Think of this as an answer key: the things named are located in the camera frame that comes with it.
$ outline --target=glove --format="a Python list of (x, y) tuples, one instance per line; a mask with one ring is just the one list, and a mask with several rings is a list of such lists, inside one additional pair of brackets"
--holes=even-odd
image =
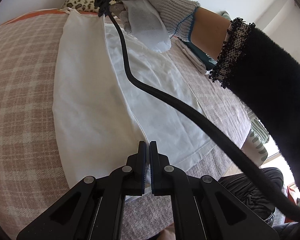
[[(200, 6), (198, 2), (189, 0), (148, 0), (158, 11), (169, 36), (177, 35), (183, 41), (189, 41), (194, 22), (194, 13)], [(131, 33), (128, 11), (122, 3), (110, 6), (110, 11), (117, 15), (126, 32)]]

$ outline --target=person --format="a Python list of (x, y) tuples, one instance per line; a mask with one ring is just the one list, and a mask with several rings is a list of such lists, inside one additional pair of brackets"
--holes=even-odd
[[(209, 78), (230, 89), (261, 120), (300, 190), (300, 64), (255, 24), (230, 21), (189, 0), (148, 0), (170, 36), (191, 41), (214, 60)], [(131, 33), (122, 3), (110, 7)], [(251, 95), (258, 93), (256, 100)]]

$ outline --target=black cable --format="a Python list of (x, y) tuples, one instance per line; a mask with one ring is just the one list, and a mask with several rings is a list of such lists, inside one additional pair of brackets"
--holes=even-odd
[(165, 92), (144, 84), (132, 75), (126, 42), (121, 28), (111, 15), (109, 4), (106, 7), (106, 13), (117, 29), (120, 37), (124, 70), (128, 80), (137, 88), (167, 103), (193, 121), (228, 155), (234, 164), (238, 166), (238, 168), (253, 182), (253, 184), (270, 202), (272, 202), (284, 215), (290, 219), (299, 221), (300, 208), (293, 205), (290, 200), (288, 200), (288, 198), (282, 194), (278, 187), (272, 181), (270, 181), (268, 177), (266, 177), (265, 174), (262, 173), (260, 169), (212, 122), (210, 122), (191, 106)]

